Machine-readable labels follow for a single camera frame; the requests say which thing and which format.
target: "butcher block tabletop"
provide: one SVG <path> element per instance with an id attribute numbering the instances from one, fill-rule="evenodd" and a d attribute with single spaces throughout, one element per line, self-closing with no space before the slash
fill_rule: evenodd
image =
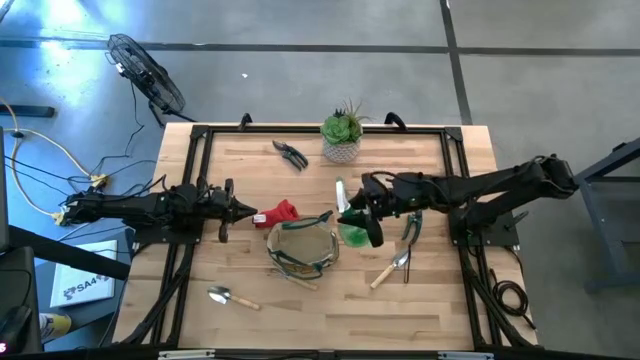
<path id="1" fill-rule="evenodd" d="M 181 183 L 192 126 L 167 125 L 154 179 L 166 175 L 167 186 Z M 495 171 L 487 127 L 461 128 L 471 176 Z M 302 152 L 309 160 L 308 168 L 296 170 L 281 157 L 272 140 L 284 141 Z M 203 141 L 200 143 L 193 184 L 202 154 Z M 459 173 L 455 158 L 453 162 Z M 302 218 L 334 210 L 329 224 L 336 229 L 336 177 L 344 178 L 347 190 L 355 194 L 361 187 L 360 175 L 374 170 L 444 175 L 440 141 L 434 135 L 365 134 L 358 157 L 349 164 L 335 164 L 323 157 L 319 133 L 216 134 L 207 182 L 224 186 L 226 178 L 233 178 L 236 198 L 259 211 L 272 209 L 283 199 L 293 204 Z M 202 241 L 195 248 L 180 348 L 472 349 L 460 262 L 450 243 L 446 215 L 423 212 L 422 232 L 412 248 L 409 284 L 403 283 L 399 269 L 378 288 L 369 287 L 398 250 L 406 216 L 381 222 L 385 242 L 379 248 L 351 248 L 340 241 L 339 260 L 313 281 L 317 291 L 272 271 L 265 241 L 268 231 L 255 229 L 250 218 L 230 227 L 226 244 L 217 239 L 219 222 L 207 221 Z M 167 249 L 165 244 L 154 244 L 133 259 L 114 341 L 129 335 L 156 301 Z M 512 254 L 501 248 L 487 248 L 486 252 L 498 279 L 524 287 Z M 181 258 L 179 252 L 177 263 Z M 211 285 L 228 287 L 234 295 L 258 303 L 262 309 L 214 302 L 207 295 Z M 163 340 L 171 326 L 174 302 L 175 296 L 168 306 Z M 478 304 L 483 334 L 489 339 L 486 311 L 479 298 Z M 522 318 L 509 320 L 526 339 L 537 342 Z"/>

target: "white cable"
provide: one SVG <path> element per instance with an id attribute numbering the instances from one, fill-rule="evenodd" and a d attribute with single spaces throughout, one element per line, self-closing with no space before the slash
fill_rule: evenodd
<path id="1" fill-rule="evenodd" d="M 11 108 L 11 106 L 2 97 L 0 97 L 0 102 L 2 104 L 4 104 L 4 106 L 6 106 L 7 110 L 9 111 L 9 114 L 11 114 L 11 118 L 13 119 L 13 124 L 15 126 L 15 128 L 13 128 L 13 129 L 4 129 L 5 132 L 18 133 L 20 131 L 26 131 L 26 132 L 29 132 L 31 134 L 40 136 L 41 138 L 47 140 L 48 142 L 50 142 L 51 144 L 57 146 L 60 150 L 62 150 L 62 152 L 64 152 L 64 154 L 67 155 L 67 157 L 69 159 L 71 159 L 71 161 L 75 164 L 75 166 L 78 169 L 80 169 L 80 171 L 83 174 L 85 174 L 87 177 L 91 178 L 90 174 L 78 163 L 78 161 L 76 161 L 76 159 L 62 145 L 58 144 L 57 142 L 55 142 L 54 140 L 50 139 L 46 135 L 43 135 L 43 134 L 41 134 L 41 133 L 39 133 L 39 132 L 37 132 L 35 130 L 20 129 L 20 127 L 18 126 L 18 119 L 16 118 L 16 114 L 13 112 L 13 109 Z M 20 193 L 22 194 L 24 199 L 27 201 L 27 203 L 29 205 L 31 205 L 31 207 L 33 207 L 35 210 L 37 210 L 38 212 L 40 212 L 40 213 L 42 213 L 44 215 L 51 216 L 52 218 L 54 218 L 56 220 L 56 222 L 58 222 L 61 219 L 61 216 L 62 216 L 61 213 L 51 213 L 51 212 L 48 212 L 48 211 L 40 208 L 39 206 L 37 206 L 33 202 L 33 200 L 31 200 L 31 198 L 29 198 L 27 193 L 22 188 L 22 184 L 20 183 L 20 179 L 18 179 L 18 174 L 16 173 L 16 163 L 15 163 L 15 158 L 16 158 L 16 155 L 18 154 L 18 148 L 19 147 L 20 147 L 20 139 L 16 138 L 14 143 L 13 143 L 13 151 L 11 152 L 11 169 L 12 169 L 11 173 L 13 175 L 13 180 L 15 181 L 16 186 L 18 187 L 18 190 L 20 190 Z"/>

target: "desk fan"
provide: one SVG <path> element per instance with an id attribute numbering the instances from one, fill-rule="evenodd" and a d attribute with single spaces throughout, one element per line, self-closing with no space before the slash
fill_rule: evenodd
<path id="1" fill-rule="evenodd" d="M 164 127 L 164 124 L 160 121 L 156 107 L 163 114 L 196 122 L 180 113 L 185 105 L 184 97 L 169 78 L 167 70 L 153 60 L 142 46 L 127 35 L 115 34 L 109 37 L 107 47 L 118 73 L 131 80 L 149 99 L 149 109 L 160 127 Z"/>

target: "concrete floor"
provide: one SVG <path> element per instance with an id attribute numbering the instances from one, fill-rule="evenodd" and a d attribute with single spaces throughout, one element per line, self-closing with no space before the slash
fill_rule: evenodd
<path id="1" fill-rule="evenodd" d="M 630 0 L 450 0 L 459 46 L 638 48 L 640 3 Z M 418 45 L 447 44 L 437 0 L 15 0 L 0 40 L 104 40 L 123 32 L 173 43 Z M 395 111 L 408 123 L 460 124 L 446 54 L 152 52 L 202 121 L 321 121 L 346 98 L 381 121 Z M 640 135 L 640 57 L 461 56 L 471 117 L 490 127 L 501 167 L 552 152 L 577 173 L 612 147 Z M 50 105 L 52 120 L 20 119 L 65 144 L 87 167 L 121 154 L 136 128 L 129 84 L 102 50 L 0 47 L 0 95 L 11 103 Z M 162 131 L 138 93 L 146 128 L 133 160 L 154 159 Z M 59 174 L 77 174 L 57 151 L 28 139 L 19 157 L 39 158 Z M 117 169 L 131 159 L 114 160 Z M 153 165 L 121 174 L 113 191 L 144 183 Z M 24 180 L 30 195 L 55 210 L 62 195 Z M 64 191 L 64 182 L 52 181 Z M 8 182 L 12 224 L 57 238 L 66 230 L 31 210 Z M 550 349 L 638 357 L 640 289 L 588 295 L 601 275 L 599 242 L 582 199 L 539 200 L 518 225 L 527 292 Z M 96 224 L 92 229 L 112 225 Z M 88 346 L 101 329 L 61 339 L 54 348 Z"/>

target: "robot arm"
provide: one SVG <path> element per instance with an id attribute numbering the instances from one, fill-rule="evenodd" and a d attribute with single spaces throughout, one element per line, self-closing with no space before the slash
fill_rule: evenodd
<path id="1" fill-rule="evenodd" d="M 233 195 L 233 180 L 225 188 L 184 184 L 145 196 L 105 195 L 90 190 L 69 196 L 62 225 L 94 222 L 101 218 L 118 218 L 134 229 L 166 228 L 189 230 L 205 219 L 221 220 L 219 238 L 227 242 L 227 226 L 257 210 L 239 202 Z"/>
<path id="2" fill-rule="evenodd" d="M 376 175 L 391 177 L 387 188 Z M 456 212 L 457 226 L 464 231 L 491 225 L 496 218 L 540 197 L 565 199 L 578 186 L 566 161 L 555 154 L 538 156 L 524 164 L 471 178 L 430 176 L 422 173 L 379 171 L 362 174 L 363 187 L 349 201 L 355 210 L 339 223 L 367 229 L 374 247 L 383 243 L 379 221 L 416 210 Z M 502 193 L 488 202 L 476 198 Z"/>

